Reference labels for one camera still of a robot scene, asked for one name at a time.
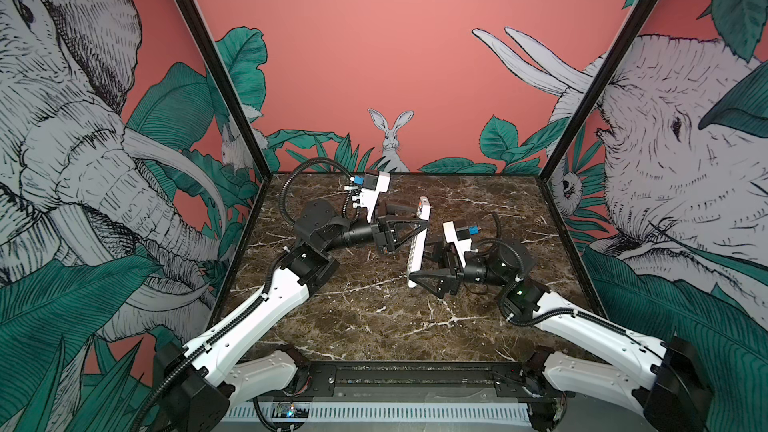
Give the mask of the white remote control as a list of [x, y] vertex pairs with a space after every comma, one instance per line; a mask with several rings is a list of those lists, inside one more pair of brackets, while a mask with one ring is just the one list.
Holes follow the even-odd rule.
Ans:
[[[430, 213], [431, 204], [429, 199], [426, 196], [422, 196], [418, 204], [417, 217], [419, 219], [429, 221]], [[417, 286], [417, 284], [413, 282], [410, 277], [412, 272], [416, 272], [421, 269], [427, 232], [428, 226], [425, 226], [423, 230], [421, 230], [411, 239], [407, 261], [407, 278], [409, 288], [415, 288]]]

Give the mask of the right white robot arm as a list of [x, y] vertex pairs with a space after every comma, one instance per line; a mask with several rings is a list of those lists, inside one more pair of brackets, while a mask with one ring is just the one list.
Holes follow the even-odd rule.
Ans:
[[524, 245], [498, 238], [473, 242], [414, 242], [408, 278], [442, 298], [464, 283], [497, 286], [501, 316], [515, 327], [535, 327], [599, 357], [598, 362], [541, 352], [523, 380], [612, 402], [643, 416], [657, 431], [705, 431], [713, 399], [694, 345], [619, 326], [573, 304], [531, 278], [535, 261]]

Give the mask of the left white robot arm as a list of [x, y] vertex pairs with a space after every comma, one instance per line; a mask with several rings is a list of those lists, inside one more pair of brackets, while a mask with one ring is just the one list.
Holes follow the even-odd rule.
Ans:
[[350, 221], [327, 201], [308, 203], [296, 219], [294, 246], [270, 266], [265, 283], [233, 312], [186, 345], [170, 344], [155, 358], [161, 382], [131, 425], [143, 428], [153, 409], [167, 420], [167, 431], [211, 431], [228, 412], [255, 396], [295, 383], [306, 360], [288, 346], [258, 360], [242, 357], [284, 316], [307, 302], [339, 267], [334, 249], [375, 245], [393, 253], [426, 233], [429, 201], [417, 207], [387, 204], [373, 221]]

